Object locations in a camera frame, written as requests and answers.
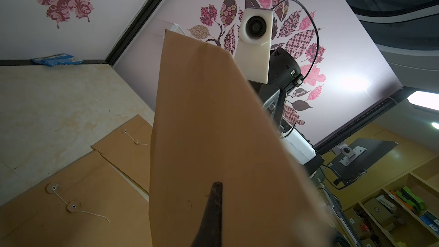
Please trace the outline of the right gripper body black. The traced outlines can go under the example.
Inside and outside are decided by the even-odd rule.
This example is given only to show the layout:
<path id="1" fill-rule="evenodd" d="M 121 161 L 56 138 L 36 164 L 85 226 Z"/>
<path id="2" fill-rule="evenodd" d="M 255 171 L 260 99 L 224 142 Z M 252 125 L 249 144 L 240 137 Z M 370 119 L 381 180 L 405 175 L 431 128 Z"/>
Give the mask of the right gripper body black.
<path id="1" fill-rule="evenodd" d="M 280 127 L 286 100 L 285 89 L 255 81 L 249 83 L 259 96 L 262 108 L 268 112 L 276 127 Z"/>

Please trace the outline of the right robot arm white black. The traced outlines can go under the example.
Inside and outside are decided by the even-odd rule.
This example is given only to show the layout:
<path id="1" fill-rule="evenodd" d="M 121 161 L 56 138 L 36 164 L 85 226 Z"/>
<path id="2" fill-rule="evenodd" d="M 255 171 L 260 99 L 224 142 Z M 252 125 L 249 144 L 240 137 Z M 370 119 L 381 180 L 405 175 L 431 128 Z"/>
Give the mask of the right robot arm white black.
<path id="1" fill-rule="evenodd" d="M 302 121 L 299 120 L 297 110 L 287 100 L 292 91 L 302 90 L 298 87 L 302 79 L 301 68 L 295 59 L 278 47 L 270 52 L 268 83 L 249 83 L 259 96 L 262 108 L 273 120 L 284 148 L 312 177 L 324 160 L 296 128 Z"/>

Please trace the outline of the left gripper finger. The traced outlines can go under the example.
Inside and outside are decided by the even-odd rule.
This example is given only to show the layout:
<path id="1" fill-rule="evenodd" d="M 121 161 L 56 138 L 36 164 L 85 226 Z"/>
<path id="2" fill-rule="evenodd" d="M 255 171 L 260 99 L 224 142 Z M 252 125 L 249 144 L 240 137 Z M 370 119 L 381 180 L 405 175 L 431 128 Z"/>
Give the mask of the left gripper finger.
<path id="1" fill-rule="evenodd" d="M 223 184 L 221 182 L 213 183 L 192 247 L 222 246 L 222 193 Z"/>

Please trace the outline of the brown file bag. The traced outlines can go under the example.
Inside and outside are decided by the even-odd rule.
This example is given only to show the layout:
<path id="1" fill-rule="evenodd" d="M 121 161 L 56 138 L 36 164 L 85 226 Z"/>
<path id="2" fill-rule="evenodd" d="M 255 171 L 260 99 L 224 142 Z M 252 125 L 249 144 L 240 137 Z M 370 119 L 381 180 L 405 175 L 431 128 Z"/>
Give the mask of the brown file bag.
<path id="1" fill-rule="evenodd" d="M 149 247 L 146 199 L 91 152 L 1 207 L 3 247 Z"/>
<path id="2" fill-rule="evenodd" d="M 151 146 L 149 218 L 156 247 L 207 247 L 211 188 L 222 184 L 223 247 L 330 247 L 333 228 L 309 176 L 215 45 L 166 31 Z"/>
<path id="3" fill-rule="evenodd" d="M 152 126 L 136 115 L 91 147 L 149 193 L 151 136 Z"/>

